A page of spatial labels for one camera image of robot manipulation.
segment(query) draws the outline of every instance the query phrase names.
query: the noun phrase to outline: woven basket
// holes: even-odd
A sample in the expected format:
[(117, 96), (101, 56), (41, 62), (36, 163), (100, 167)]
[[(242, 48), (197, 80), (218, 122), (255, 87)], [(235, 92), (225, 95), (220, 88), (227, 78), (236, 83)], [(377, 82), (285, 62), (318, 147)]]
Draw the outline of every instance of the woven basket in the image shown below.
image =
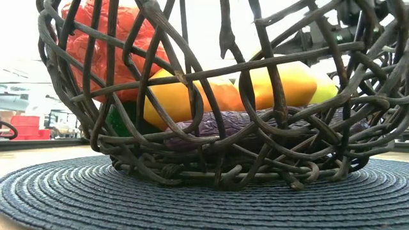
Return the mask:
[[(333, 0), (322, 7), (318, 7), (313, 0), (299, 1), (266, 18), (261, 18), (259, 1), (249, 1), (262, 50), (248, 62), (244, 60), (235, 43), (231, 30), (231, 23), (234, 22), (230, 21), (229, 1), (220, 0), (220, 49), (222, 53), (230, 50), (238, 64), (206, 71), (202, 70), (187, 42), (185, 0), (180, 0), (183, 36), (167, 20), (174, 0), (167, 1), (164, 11), (161, 11), (156, 1), (135, 0), (138, 8), (142, 10), (136, 17), (126, 41), (114, 38), (116, 28), (113, 25), (116, 25), (118, 0), (111, 0), (109, 3), (107, 34), (93, 29), (98, 27), (98, 10), (94, 11), (93, 22), (91, 27), (88, 27), (74, 22), (80, 1), (72, 2), (66, 20), (62, 19), (56, 10), (59, 2), (36, 2), (40, 12), (38, 46), (42, 61), (48, 69), (59, 99), (78, 117), (93, 150), (110, 155), (112, 165), (117, 170), (127, 170), (163, 185), (195, 183), (212, 185), (219, 189), (239, 190), (249, 183), (285, 181), (290, 188), (299, 190), (304, 188), (305, 184), (317, 180), (345, 179), (349, 173), (363, 168), (370, 156), (390, 151), (395, 138), (409, 125), (409, 74), (406, 72), (409, 66), (409, 52), (406, 48), (409, 24), (403, 2), (400, 0), (389, 1), (388, 7), (394, 10), (395, 20), (385, 29), (380, 27), (374, 9), (367, 1), (356, 0), (362, 10), (357, 35), (354, 42), (342, 45), (338, 45), (336, 38), (331, 35), (330, 24), (323, 15), (344, 1)], [(98, 2), (100, 3), (94, 3), (95, 8), (98, 8)], [(266, 27), (305, 7), (310, 12), (302, 20), (290, 25), (273, 41), (268, 39)], [(147, 51), (132, 46), (145, 19), (157, 28)], [(274, 57), (273, 53), (278, 44), (312, 22), (319, 27), (327, 47)], [(106, 81), (100, 80), (97, 75), (89, 74), (89, 56), (81, 63), (66, 52), (68, 36), (77, 31), (93, 38), (88, 41), (91, 44), (88, 51), (93, 51), (95, 40), (107, 43)], [(183, 72), (169, 38), (183, 51), (187, 73)], [(159, 42), (162, 42), (170, 63), (155, 56)], [(148, 80), (146, 71), (140, 70), (139, 73), (132, 60), (125, 58), (125, 65), (135, 82), (114, 85), (116, 47), (123, 49), (124, 57), (131, 53), (144, 57), (146, 66), (155, 63), (174, 76)], [(342, 54), (350, 55), (348, 66), (343, 64)], [(328, 55), (334, 57), (337, 69), (331, 77), (337, 75), (340, 80), (337, 96), (303, 108), (286, 106), (277, 65)], [(381, 66), (375, 64), (376, 59), (382, 61)], [(88, 81), (88, 87), (84, 85), (82, 90), (79, 89), (71, 66), (88, 73), (84, 74), (84, 82)], [(249, 70), (266, 66), (272, 80), (275, 103), (274, 108), (260, 114), (253, 109), (254, 90), (251, 87)], [(235, 72), (241, 72), (240, 96), (251, 122), (239, 132), (226, 135), (208, 78)], [(197, 127), (204, 116), (203, 101), (192, 84), (194, 80), (201, 81), (209, 99), (212, 116), (219, 131), (218, 137), (200, 137)], [(91, 92), (90, 81), (96, 82), (101, 89)], [(165, 113), (161, 114), (161, 117), (173, 127), (173, 131), (142, 135), (139, 125), (131, 122), (116, 92), (139, 88), (138, 98), (149, 96), (151, 103), (159, 111), (163, 108), (155, 101), (155, 96), (148, 86), (175, 82), (182, 82), (189, 89), (194, 117), (192, 125), (180, 129)], [(97, 96), (105, 96), (99, 109), (91, 100)], [(120, 113), (122, 122), (132, 134), (131, 137), (118, 137), (105, 122), (112, 106)], [(137, 109), (139, 113), (136, 120), (140, 121), (143, 117), (143, 104)], [(367, 127), (352, 129), (363, 121), (367, 123)], [(257, 152), (240, 145), (240, 141), (250, 136), (261, 141)], [(164, 140), (176, 137), (195, 144), (196, 148), (181, 152), (166, 148)]]

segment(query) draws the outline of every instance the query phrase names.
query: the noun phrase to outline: red container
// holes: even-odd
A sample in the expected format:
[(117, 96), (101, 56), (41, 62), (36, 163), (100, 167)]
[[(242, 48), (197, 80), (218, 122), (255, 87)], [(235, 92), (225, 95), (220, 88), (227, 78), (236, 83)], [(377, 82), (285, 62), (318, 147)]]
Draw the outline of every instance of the red container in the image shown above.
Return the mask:
[(25, 136), (20, 136), (18, 135), (16, 138), (14, 138), (12, 141), (25, 141), (26, 137)]
[(12, 116), (10, 123), (15, 127), (38, 127), (39, 116)]
[(39, 140), (41, 140), (41, 137), (39, 135), (27, 136), (27, 137), (25, 137), (25, 140), (27, 140), (27, 141), (39, 141)]
[(38, 132), (40, 131), (40, 127), (37, 126), (14, 126), (19, 136), (37, 136)]
[(51, 130), (47, 130), (47, 129), (40, 130), (38, 133), (40, 134), (40, 139), (41, 140), (49, 140), (50, 139)]

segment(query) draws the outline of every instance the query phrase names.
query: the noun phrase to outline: green fruit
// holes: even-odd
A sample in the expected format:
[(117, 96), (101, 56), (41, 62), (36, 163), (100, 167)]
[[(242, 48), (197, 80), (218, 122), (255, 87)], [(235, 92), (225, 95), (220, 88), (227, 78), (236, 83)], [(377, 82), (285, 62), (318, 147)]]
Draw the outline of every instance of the green fruit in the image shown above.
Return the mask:
[[(124, 102), (122, 103), (122, 106), (125, 108), (125, 111), (127, 112), (132, 123), (135, 124), (136, 103), (135, 102)], [(120, 113), (118, 112), (118, 110), (116, 109), (114, 105), (112, 105), (111, 108), (109, 109), (106, 122), (112, 126), (112, 128), (115, 130), (118, 136), (120, 137), (131, 137), (132, 136), (132, 134), (126, 128), (124, 122), (122, 121)], [(143, 120), (143, 122), (141, 123), (141, 126), (138, 129), (138, 131), (141, 134), (154, 134), (157, 132), (161, 132), (158, 128), (149, 124), (145, 120)]]
[(309, 102), (310, 104), (322, 103), (335, 97), (338, 93), (338, 88), (335, 82), (331, 80), (327, 74), (319, 70), (315, 70), (315, 73), (316, 74), (314, 76), (317, 80), (317, 90)]

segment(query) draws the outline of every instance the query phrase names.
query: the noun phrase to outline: red plastic bag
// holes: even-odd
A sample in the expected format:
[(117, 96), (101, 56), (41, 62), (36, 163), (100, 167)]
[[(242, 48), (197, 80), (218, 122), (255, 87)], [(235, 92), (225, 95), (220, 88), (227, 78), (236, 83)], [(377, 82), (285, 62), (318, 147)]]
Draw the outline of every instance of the red plastic bag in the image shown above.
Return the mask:
[[(65, 19), (68, 11), (70, 9), (71, 3), (66, 4), (61, 10), (62, 18)], [(94, 0), (87, 0), (85, 4), (81, 4), (75, 16), (75, 21), (82, 23), (86, 26), (91, 25), (92, 13), (94, 8)], [(109, 9), (109, 0), (102, 1), (102, 9), (100, 22), (98, 25), (98, 30), (101, 33), (107, 34), (108, 27), (108, 9)], [(127, 36), (132, 28), (132, 24), (139, 13), (138, 7), (135, 6), (119, 6), (118, 8), (118, 18), (116, 24), (116, 37), (119, 40), (125, 41)], [(85, 53), (88, 44), (88, 35), (81, 31), (75, 30), (73, 36), (68, 37), (68, 43), (66, 51), (73, 58), (78, 60), (80, 63), (84, 64)], [(142, 27), (135, 39), (134, 46), (139, 47), (143, 50), (148, 50), (151, 38), (155, 33), (155, 29), (152, 25), (145, 20), (142, 24)], [(166, 61), (169, 61), (163, 45), (160, 43), (156, 55)], [(132, 61), (135, 63), (136, 67), (140, 72), (142, 72), (145, 59), (139, 57), (135, 54), (132, 54)], [(75, 80), (78, 83), (78, 86), (82, 89), (82, 72), (77, 68), (72, 66), (73, 74)], [(95, 49), (93, 54), (93, 60), (91, 65), (91, 72), (98, 76), (104, 82), (107, 79), (107, 44), (101, 40), (95, 42)], [(160, 70), (160, 67), (156, 64), (152, 65), (150, 77)], [(123, 84), (135, 82), (135, 79), (132, 77), (132, 74), (128, 68), (122, 62), (122, 49), (116, 48), (115, 52), (115, 84)], [(100, 87), (91, 81), (91, 92), (100, 89)], [(116, 94), (122, 102), (126, 101), (136, 101), (137, 99), (137, 89), (126, 89), (117, 91)], [(98, 96), (94, 98), (99, 102), (104, 100), (104, 96)]]

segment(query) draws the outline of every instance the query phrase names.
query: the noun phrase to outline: green vegetable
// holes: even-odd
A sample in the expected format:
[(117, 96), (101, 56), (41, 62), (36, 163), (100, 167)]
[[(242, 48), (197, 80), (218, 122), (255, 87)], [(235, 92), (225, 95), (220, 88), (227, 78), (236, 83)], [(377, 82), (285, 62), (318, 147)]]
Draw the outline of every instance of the green vegetable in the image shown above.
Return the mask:
[[(122, 105), (125, 108), (125, 111), (127, 112), (132, 123), (135, 124), (136, 103), (135, 102), (124, 102), (122, 103)], [(122, 121), (120, 113), (118, 112), (118, 110), (116, 109), (114, 105), (112, 105), (111, 108), (109, 108), (106, 122), (113, 127), (113, 129), (118, 134), (118, 136), (120, 137), (131, 137), (132, 136), (132, 134), (126, 128), (124, 122)], [(149, 124), (145, 120), (143, 120), (143, 122), (141, 123), (141, 127), (139, 128), (138, 131), (141, 134), (154, 134), (157, 132), (161, 132), (158, 128)]]

